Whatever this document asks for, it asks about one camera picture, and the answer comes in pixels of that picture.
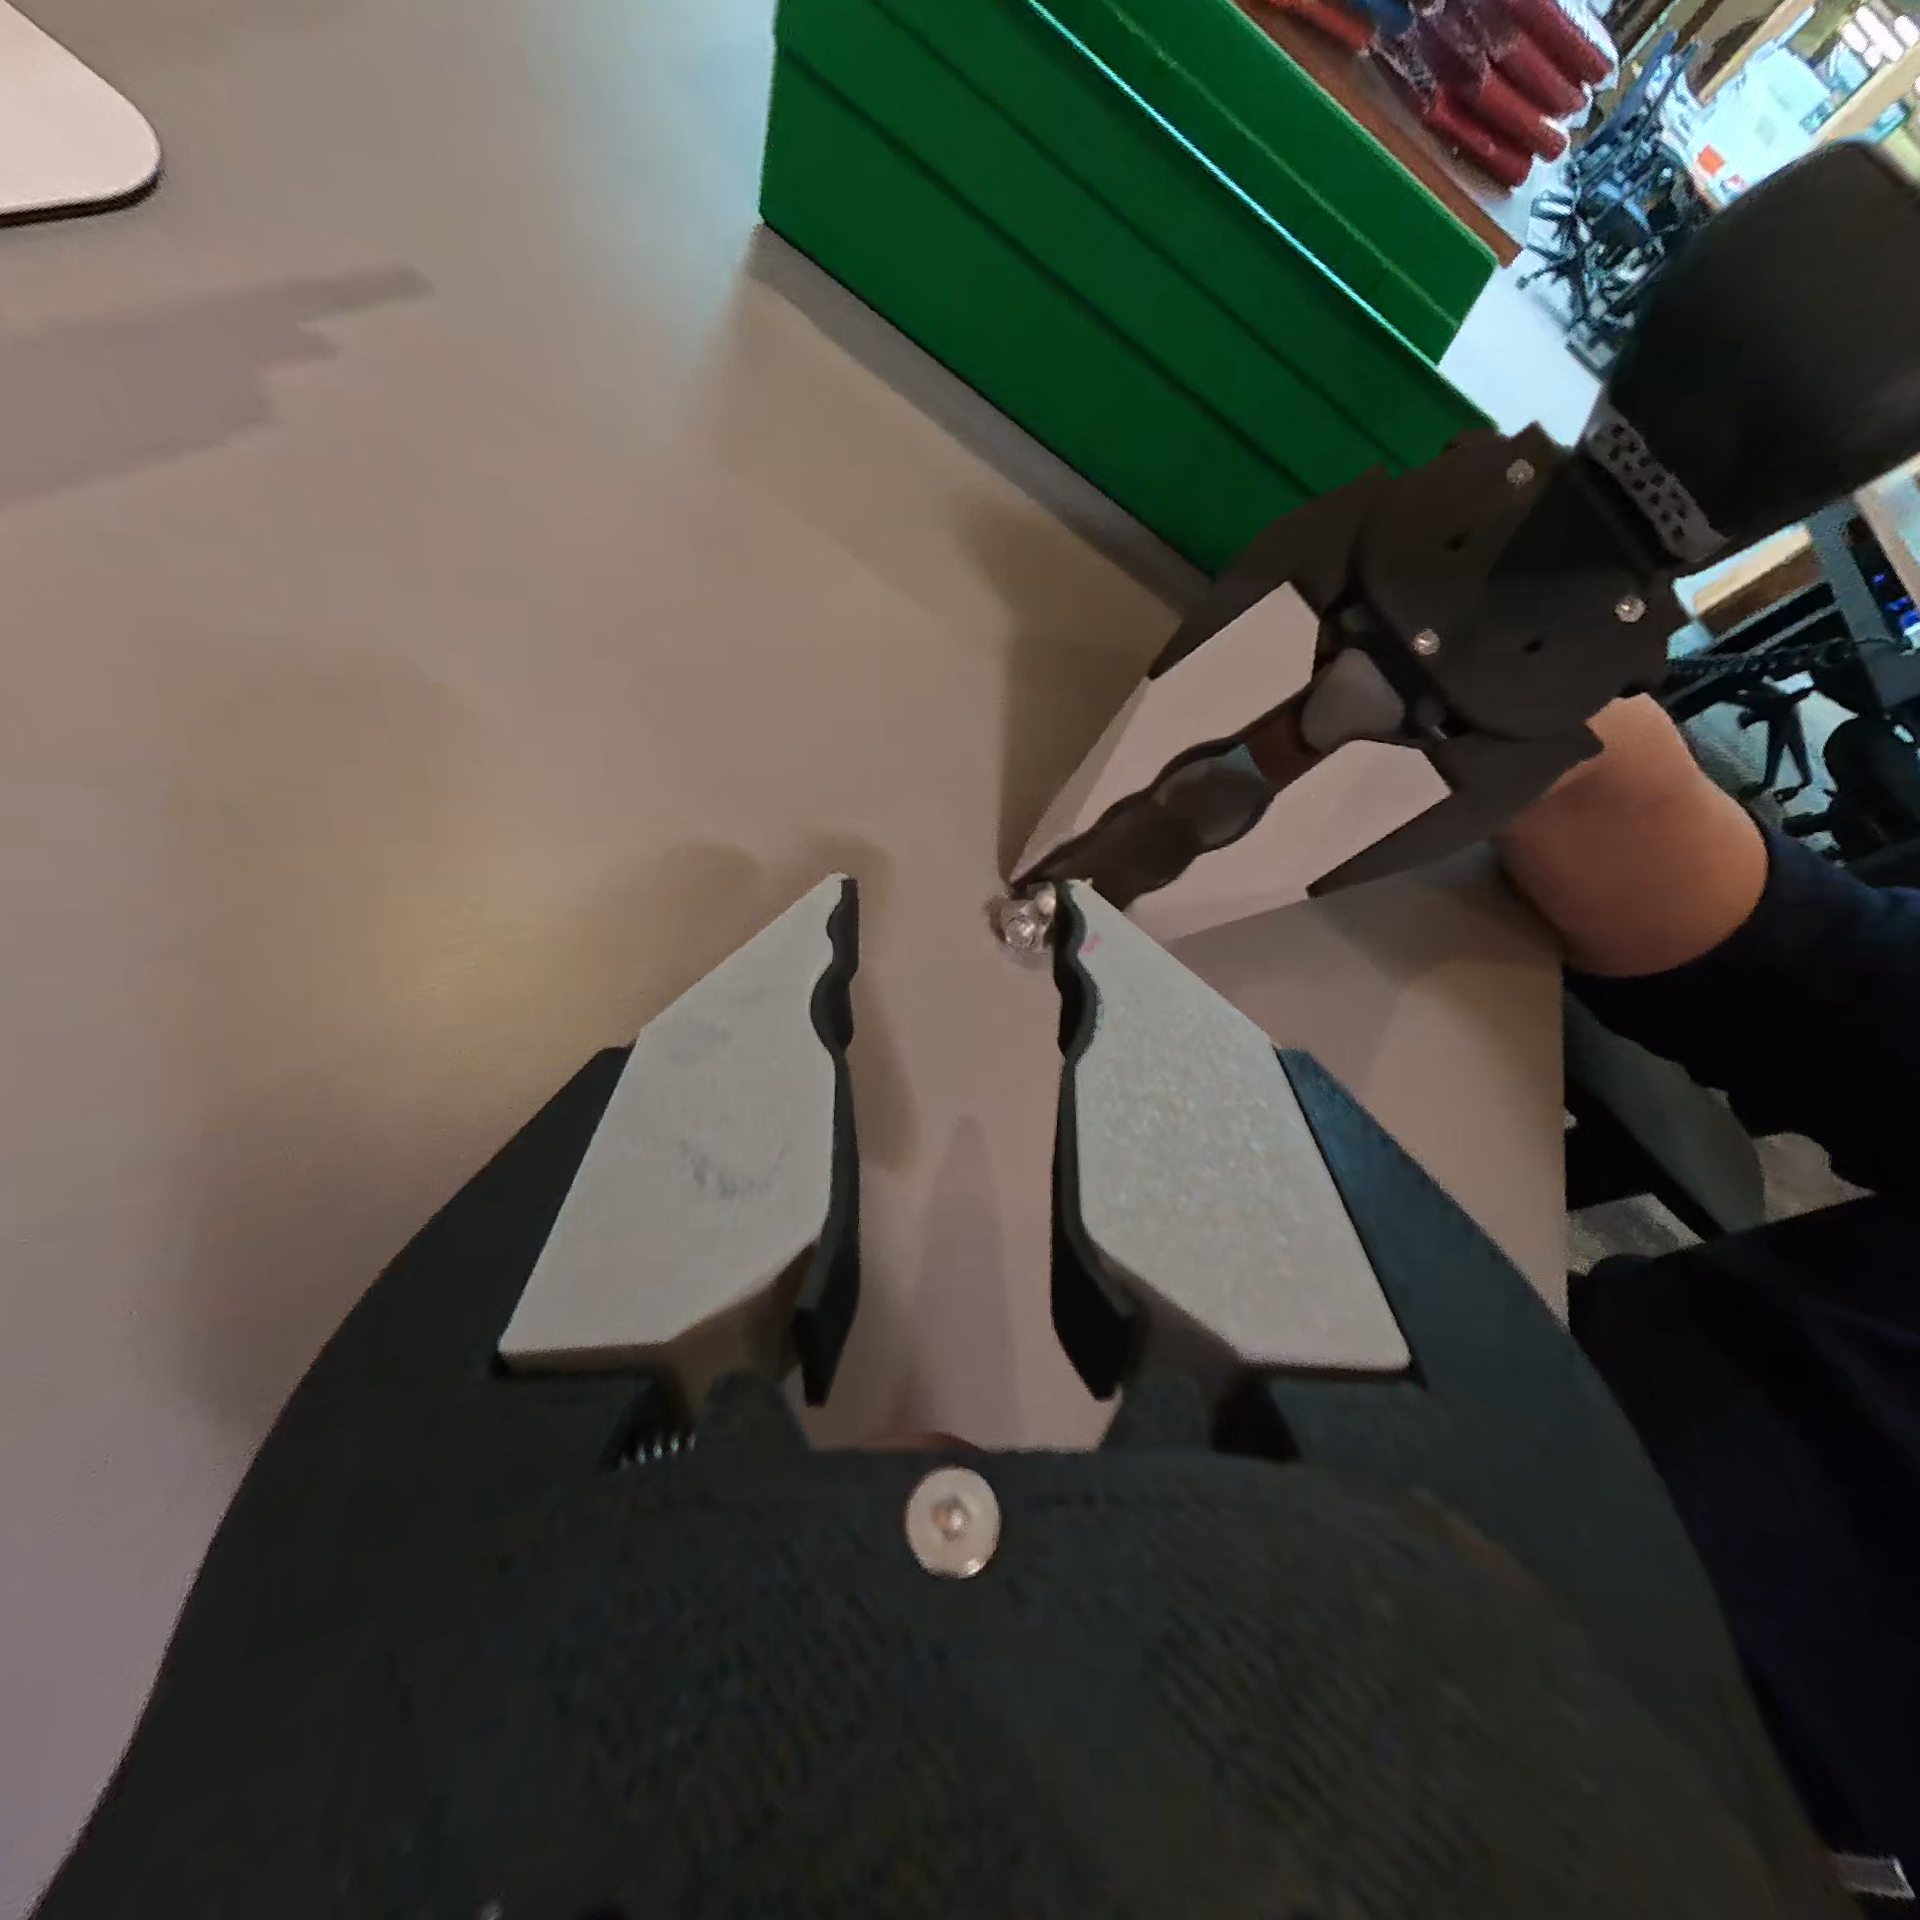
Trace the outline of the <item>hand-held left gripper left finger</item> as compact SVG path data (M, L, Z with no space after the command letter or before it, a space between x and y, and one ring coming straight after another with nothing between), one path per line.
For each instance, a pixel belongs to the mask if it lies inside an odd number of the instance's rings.
M500 1335L510 1373L830 1403L861 1299L857 949L857 882L830 873L637 1030Z

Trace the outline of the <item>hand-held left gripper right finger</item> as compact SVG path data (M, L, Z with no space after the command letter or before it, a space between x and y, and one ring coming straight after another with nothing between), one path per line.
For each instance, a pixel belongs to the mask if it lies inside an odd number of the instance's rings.
M1060 1085L1050 1312L1100 1403L1395 1380L1412 1347L1281 1047L1088 882L1055 896Z

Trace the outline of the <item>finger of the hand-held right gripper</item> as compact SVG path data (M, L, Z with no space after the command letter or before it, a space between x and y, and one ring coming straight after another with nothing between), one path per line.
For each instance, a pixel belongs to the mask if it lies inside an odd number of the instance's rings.
M1141 680L1044 809L1012 887L1165 887L1248 840L1281 796L1252 733L1315 680L1321 615L1281 586Z
M1071 850L1071 877L1155 940L1182 940L1310 900L1311 882L1452 796L1432 760L1351 740L1288 782L1221 745L1161 773Z

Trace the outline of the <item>green plastic bin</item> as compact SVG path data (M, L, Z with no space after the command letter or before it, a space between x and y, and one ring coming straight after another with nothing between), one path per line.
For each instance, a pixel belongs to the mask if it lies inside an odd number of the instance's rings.
M761 216L1204 575L1492 420L1492 252L1237 2L780 2Z

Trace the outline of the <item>person's right forearm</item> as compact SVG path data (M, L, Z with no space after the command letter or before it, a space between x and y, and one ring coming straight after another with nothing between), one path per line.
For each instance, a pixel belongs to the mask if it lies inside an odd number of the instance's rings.
M1575 995L1745 1130L1812 1139L1844 1183L1915 1203L1918 890L1762 827L1645 693L1594 733L1498 837Z

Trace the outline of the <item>wooden desk with black legs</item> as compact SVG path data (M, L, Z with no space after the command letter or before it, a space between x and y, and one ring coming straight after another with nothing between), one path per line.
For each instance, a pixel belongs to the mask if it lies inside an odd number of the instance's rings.
M1918 696L1918 465L1681 580L1660 700L1675 716L1798 673Z
M1432 130L1395 92L1375 60L1332 29L1335 2L1252 2L1262 32L1342 107L1402 172L1450 207L1495 253L1521 256L1514 219L1524 203L1461 149Z

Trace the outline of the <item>dark grey office chair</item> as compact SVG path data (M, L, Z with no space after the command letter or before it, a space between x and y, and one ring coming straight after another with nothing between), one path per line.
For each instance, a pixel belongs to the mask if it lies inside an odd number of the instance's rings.
M1700 1240L1767 1222L1762 1162L1720 1093L1562 995L1567 1206L1662 1206Z

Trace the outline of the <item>stack of folded cloths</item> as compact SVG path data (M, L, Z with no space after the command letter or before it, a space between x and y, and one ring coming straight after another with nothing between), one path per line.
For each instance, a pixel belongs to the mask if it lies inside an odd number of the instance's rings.
M1371 79L1442 152L1511 193L1570 155L1621 53L1585 2L1255 2L1322 66Z

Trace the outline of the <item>person's dark clothing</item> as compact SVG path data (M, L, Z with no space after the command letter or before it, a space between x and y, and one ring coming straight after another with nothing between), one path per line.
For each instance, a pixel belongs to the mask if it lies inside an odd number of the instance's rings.
M1570 1283L1745 1685L1861 1893L1918 1882L1918 1209L1861 1196Z

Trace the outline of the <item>white tablet stand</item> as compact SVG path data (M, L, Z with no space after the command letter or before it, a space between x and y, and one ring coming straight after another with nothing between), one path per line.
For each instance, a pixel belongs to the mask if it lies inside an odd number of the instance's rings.
M134 206L157 187L161 167L142 110L4 2L4 225Z

